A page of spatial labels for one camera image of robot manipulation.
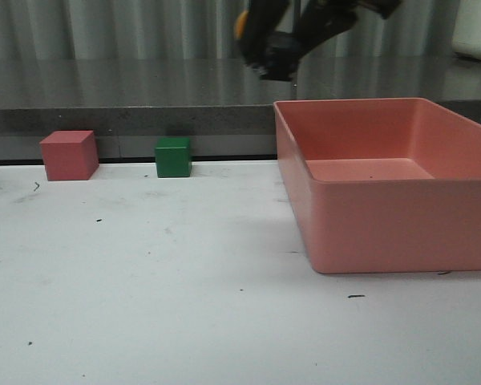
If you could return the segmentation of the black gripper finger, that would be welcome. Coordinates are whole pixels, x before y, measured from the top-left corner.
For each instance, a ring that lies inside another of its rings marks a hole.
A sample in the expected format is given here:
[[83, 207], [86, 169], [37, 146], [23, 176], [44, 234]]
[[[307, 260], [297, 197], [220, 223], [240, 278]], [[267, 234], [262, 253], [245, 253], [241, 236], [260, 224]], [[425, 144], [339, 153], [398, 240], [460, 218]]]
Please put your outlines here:
[[325, 41], [350, 30], [358, 21], [357, 8], [388, 19], [401, 3], [399, 0], [309, 1], [294, 27], [298, 60]]
[[239, 16], [239, 49], [247, 67], [288, 69], [292, 63], [292, 35], [277, 30], [290, 1], [249, 1]]

